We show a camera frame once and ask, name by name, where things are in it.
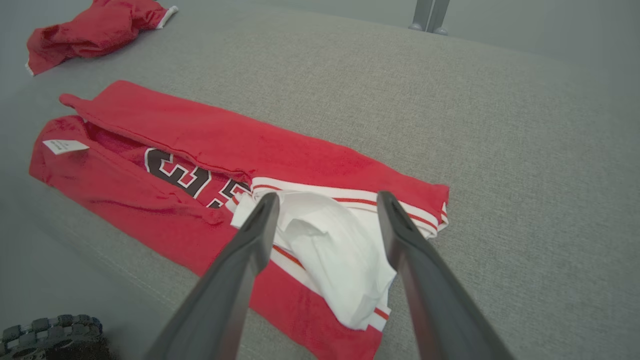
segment gray fabric surface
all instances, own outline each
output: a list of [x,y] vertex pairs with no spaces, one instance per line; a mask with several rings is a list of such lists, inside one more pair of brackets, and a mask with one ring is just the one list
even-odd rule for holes
[[[39,130],[72,113],[60,93],[91,98],[126,79],[449,184],[452,224],[435,245],[517,358],[640,357],[637,107],[596,76],[530,54],[244,2],[176,3],[163,30],[68,61],[2,103],[3,197],[46,233],[166,314],[194,285],[27,175]],[[379,359],[417,358],[403,291],[396,281]],[[248,315],[239,358],[310,357]]]

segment crumpled red cloth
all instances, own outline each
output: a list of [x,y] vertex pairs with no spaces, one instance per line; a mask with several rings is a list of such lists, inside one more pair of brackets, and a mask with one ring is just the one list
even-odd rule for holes
[[162,29],[178,12],[154,0],[93,0],[89,9],[64,24],[35,29],[27,40],[31,75],[61,62],[111,53],[132,42],[140,30]]

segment gray table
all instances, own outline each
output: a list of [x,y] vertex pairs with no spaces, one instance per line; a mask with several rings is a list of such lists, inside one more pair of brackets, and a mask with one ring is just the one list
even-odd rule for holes
[[[449,184],[451,226],[435,245],[517,358],[640,357],[638,107],[597,76],[409,29],[190,1],[161,31],[35,77],[1,105],[4,211],[135,285],[168,318],[196,277],[27,175],[39,130],[70,113],[59,94],[91,98],[117,79]],[[378,358],[415,359],[400,281],[389,302]],[[310,358],[250,313],[240,358],[287,356]]]

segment white label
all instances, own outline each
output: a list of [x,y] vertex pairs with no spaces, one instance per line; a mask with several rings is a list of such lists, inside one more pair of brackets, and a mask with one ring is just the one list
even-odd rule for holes
[[55,155],[89,149],[89,146],[75,140],[45,140],[42,143],[50,148]]

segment red fabric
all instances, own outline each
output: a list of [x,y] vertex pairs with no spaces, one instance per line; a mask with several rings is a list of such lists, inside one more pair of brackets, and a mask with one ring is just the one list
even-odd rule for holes
[[35,29],[27,40],[27,65],[37,75],[67,59],[111,53],[140,30],[155,29],[166,12],[153,0],[93,0],[70,22]]
[[[214,199],[228,201],[223,193],[229,178],[390,190],[434,216],[449,193],[444,185],[404,176],[347,147],[125,81],[92,101],[68,94],[60,101],[80,116],[45,126],[29,173],[198,275],[236,233],[228,209],[207,208]],[[54,155],[42,143],[53,139],[77,140],[89,149]],[[175,155],[160,168],[179,171],[171,173],[174,180],[184,172],[182,185],[147,172],[151,154],[162,155],[150,148]],[[196,166],[209,170],[211,179],[194,199],[185,189],[201,179]],[[319,359],[372,359],[380,345],[380,331],[342,326],[322,297],[273,262],[256,279],[250,306]]]

